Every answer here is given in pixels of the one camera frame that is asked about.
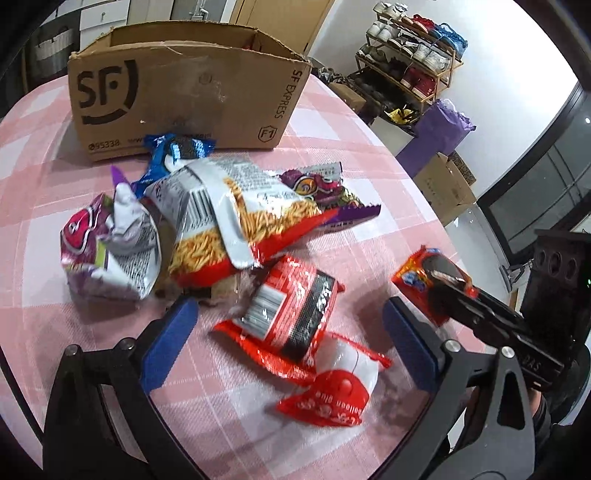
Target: sf express logo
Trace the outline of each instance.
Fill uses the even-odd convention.
[[[124,116],[133,106],[138,93],[138,66],[135,60],[125,60],[124,68],[113,65],[100,69],[98,72],[85,70],[78,74],[78,91],[86,95],[81,100],[80,108],[89,108],[96,104],[100,105],[121,104],[109,113],[100,116],[82,115],[82,123],[85,125],[102,125],[117,120]],[[127,92],[123,92],[125,84],[128,85]]]

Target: balloon gum wrapper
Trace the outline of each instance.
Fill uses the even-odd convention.
[[[315,357],[314,383],[305,392],[281,400],[277,409],[319,427],[360,425],[378,373],[391,367],[392,361],[333,332],[325,333]]]
[[[449,320],[449,317],[434,312],[428,301],[428,291],[437,280],[457,279],[463,283],[464,292],[471,296],[478,296],[478,291],[472,286],[471,277],[451,260],[441,253],[438,248],[421,248],[413,253],[400,269],[392,276],[392,282],[415,307],[438,327]]]

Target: door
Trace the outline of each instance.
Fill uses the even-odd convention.
[[[333,0],[238,0],[236,23],[257,27],[292,50],[304,53],[314,40]]]

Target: red packaging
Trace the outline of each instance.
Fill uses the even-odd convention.
[[[440,327],[449,317],[435,313],[429,308],[428,291],[434,284],[433,271],[452,280],[463,280],[464,293],[472,298],[477,298],[478,290],[472,286],[472,278],[438,248],[427,248],[422,245],[417,252],[408,257],[392,277],[392,282],[432,323]]]
[[[298,385],[314,381],[314,353],[345,288],[313,265],[283,256],[252,298],[245,315],[218,323],[260,366]]]
[[[327,332],[316,353],[317,376],[305,392],[285,398],[277,410],[319,427],[360,425],[380,369],[392,361],[337,333]]]

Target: white wall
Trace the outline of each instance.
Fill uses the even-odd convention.
[[[469,47],[465,65],[443,97],[469,116],[477,130],[457,151],[474,173],[478,197],[536,142],[576,84],[563,56],[512,0],[407,0],[409,13],[447,22]],[[373,0],[340,0],[310,55],[342,73],[356,69],[354,55],[375,14]]]

